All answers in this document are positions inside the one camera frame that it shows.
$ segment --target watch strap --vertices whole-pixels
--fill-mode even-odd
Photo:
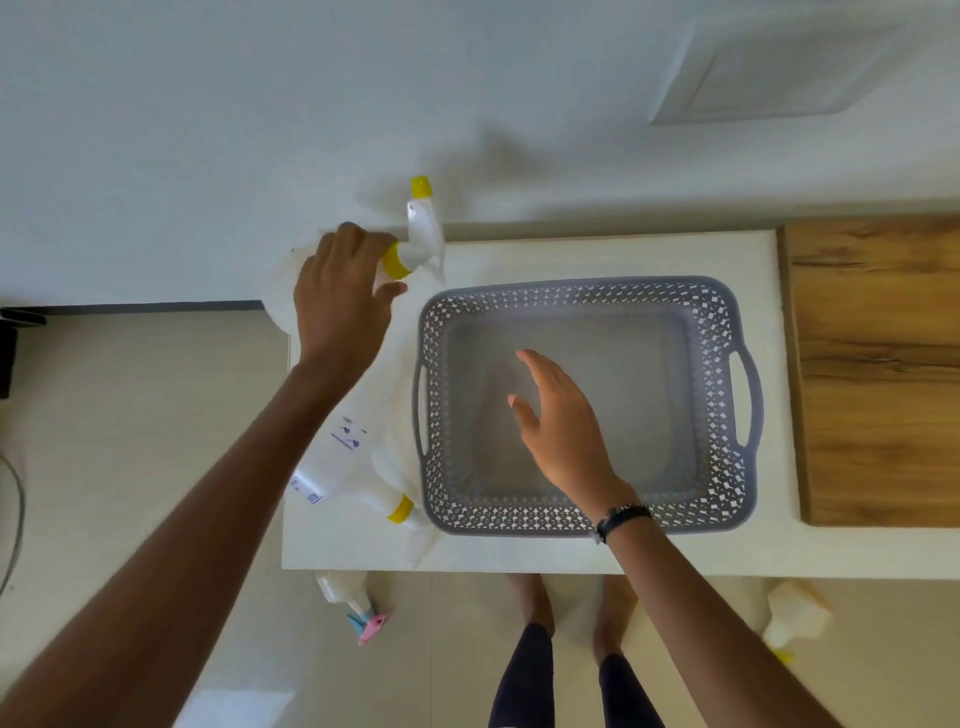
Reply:
[[[593,539],[598,544],[605,544],[607,542],[607,538],[614,529],[623,525],[627,521],[632,521],[633,519],[639,518],[653,518],[653,514],[650,513],[650,509],[642,503],[627,503],[626,505],[621,505],[618,508],[611,508],[607,512],[607,517],[597,523],[596,530],[593,534]]]

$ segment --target wood grain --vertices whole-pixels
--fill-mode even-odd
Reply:
[[[960,526],[960,216],[779,241],[804,520]]]

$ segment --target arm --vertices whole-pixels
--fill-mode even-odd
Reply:
[[[170,726],[317,429],[373,362],[402,283],[372,293],[394,238],[344,224],[303,265],[302,357],[230,450],[13,685],[0,724]]]
[[[636,493],[613,472],[593,409],[554,362],[517,352],[540,390],[540,418],[510,397],[543,474],[594,523]],[[608,539],[710,728],[839,728],[650,519]]]

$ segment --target hand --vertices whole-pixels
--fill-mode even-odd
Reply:
[[[532,350],[516,357],[530,369],[540,390],[540,419],[517,395],[507,402],[520,425],[520,437],[547,479],[594,523],[607,511],[637,500],[634,489],[613,472],[593,408],[555,362]]]
[[[294,288],[300,362],[316,366],[345,395],[380,351],[390,304],[407,290],[394,281],[373,292],[376,264],[396,242],[386,232],[344,223],[324,235]]]

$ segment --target foot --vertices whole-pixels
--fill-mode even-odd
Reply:
[[[638,601],[626,576],[603,577],[603,601],[593,627],[593,659],[598,666],[608,655],[623,654],[623,636]]]
[[[514,587],[527,624],[541,624],[550,637],[553,637],[553,607],[550,605],[550,595],[546,592],[543,577],[538,573],[508,573],[507,580]]]

